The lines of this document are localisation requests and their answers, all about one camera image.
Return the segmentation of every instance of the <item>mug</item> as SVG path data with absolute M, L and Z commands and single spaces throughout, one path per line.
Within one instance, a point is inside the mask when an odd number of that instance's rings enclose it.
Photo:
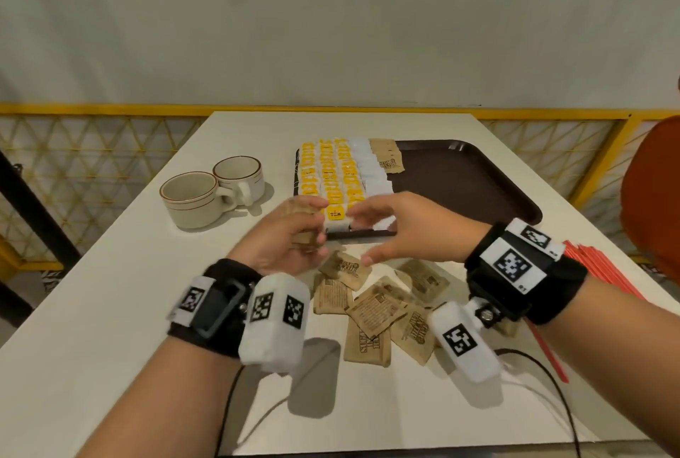
M 262 163 L 249 155 L 235 155 L 218 162 L 213 167 L 213 175 L 220 186 L 234 191 L 240 206 L 251 206 L 265 194 Z
M 181 229 L 196 229 L 215 222 L 237 205 L 230 189 L 220 188 L 208 172 L 187 172 L 168 179 L 159 190 L 170 218 Z

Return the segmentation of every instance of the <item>black wrist strap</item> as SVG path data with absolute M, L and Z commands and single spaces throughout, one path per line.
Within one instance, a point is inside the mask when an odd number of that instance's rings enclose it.
M 256 284 L 262 276 L 249 266 L 243 265 L 232 259 L 220 259 L 205 269 L 203 276 L 215 279 L 211 290 L 218 290 L 221 292 L 231 291 L 227 279 L 234 279 L 248 288 L 250 292 L 250 285 Z M 248 303 L 248 297 L 243 299 L 243 302 Z M 213 351 L 225 356 L 238 358 L 239 345 L 243 336 L 243 322 L 245 315 L 240 311 L 234 311 L 228 316 L 225 321 L 217 329 L 216 333 L 211 338 L 204 338 L 193 327 L 187 327 L 175 322 L 170 324 L 168 334 L 189 342 L 208 351 Z
M 551 257 L 536 245 L 506 231 L 506 227 L 505 223 L 494 224 L 466 259 L 465 268 L 471 295 L 487 299 L 494 308 L 511 320 L 526 316 L 534 324 L 546 324 L 574 299 L 588 271 L 567 256 L 562 255 L 556 260 L 558 254 Z M 527 228 L 534 235 L 544 236 L 531 226 Z M 493 263 L 482 259 L 482 254 L 499 239 L 503 240 L 504 247 L 515 253 L 514 257 L 509 258 L 513 267 L 521 260 L 524 262 L 522 266 L 528 264 L 538 268 L 545 274 L 544 279 L 529 290 L 523 290 L 508 279 L 507 258 Z

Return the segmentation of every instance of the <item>white table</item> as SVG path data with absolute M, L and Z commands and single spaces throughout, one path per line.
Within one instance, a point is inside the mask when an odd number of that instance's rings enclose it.
M 544 231 L 601 248 L 647 299 L 680 311 L 470 115 L 214 113 L 0 350 L 0 455 L 73 456 L 165 337 L 166 314 L 190 278 L 224 256 L 255 222 L 248 215 L 209 231 L 180 231 L 158 198 L 163 181 L 187 170 L 211 170 L 229 155 L 254 155 L 273 186 L 273 196 L 263 204 L 266 213 L 291 195 L 296 148 L 323 136 L 457 138 L 475 144 L 540 206 Z M 358 255 L 362 245 L 348 248 Z M 443 268 L 464 278 L 461 265 Z M 385 272 L 386 265 L 376 266 L 369 282 Z M 434 357 L 421 367 L 396 346 L 389 368 L 344 362 L 338 346 L 344 345 L 346 325 L 344 316 L 311 316 L 307 337 L 318 340 L 305 352 L 311 361 L 326 353 L 325 361 L 296 388 L 290 402 L 280 403 L 262 420 L 237 453 L 571 441 L 557 395 L 531 363 L 511 359 L 515 367 L 503 373 L 502 381 L 479 389 L 458 371 L 448 377 Z M 517 347 L 547 364 L 526 327 L 508 341 L 487 334 L 494 346 Z M 566 395 L 583 440 L 645 438 L 575 372 L 566 370 L 571 379 Z M 243 383 L 239 399 L 250 394 L 248 379 Z M 290 377 L 270 375 L 259 382 L 248 417 L 239 423 L 238 441 L 290 388 Z M 324 403 L 335 403 L 330 414 L 324 415 L 329 408 Z

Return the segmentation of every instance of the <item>orange chair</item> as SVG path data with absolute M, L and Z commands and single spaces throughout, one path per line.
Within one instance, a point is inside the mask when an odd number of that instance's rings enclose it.
M 621 186 L 621 224 L 644 256 L 680 284 L 680 116 L 650 131 Z

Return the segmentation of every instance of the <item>hand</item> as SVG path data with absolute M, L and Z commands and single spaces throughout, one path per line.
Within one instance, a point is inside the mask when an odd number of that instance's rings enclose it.
M 313 196 L 296 196 L 286 200 L 274 211 L 260 220 L 227 255 L 229 259 L 250 266 L 263 276 L 285 272 L 292 276 L 318 266 L 328 255 L 322 247 L 326 242 L 323 232 L 324 215 L 288 212 L 288 203 L 314 208 L 325 208 L 326 199 Z M 318 231 L 316 243 L 319 248 L 312 251 L 294 248 L 291 237 L 303 231 Z
M 361 257 L 362 265 L 397 257 L 462 263 L 491 228 L 408 191 L 369 197 L 347 210 L 352 229 L 370 228 L 392 214 L 396 221 L 390 231 L 396 236 L 370 248 Z

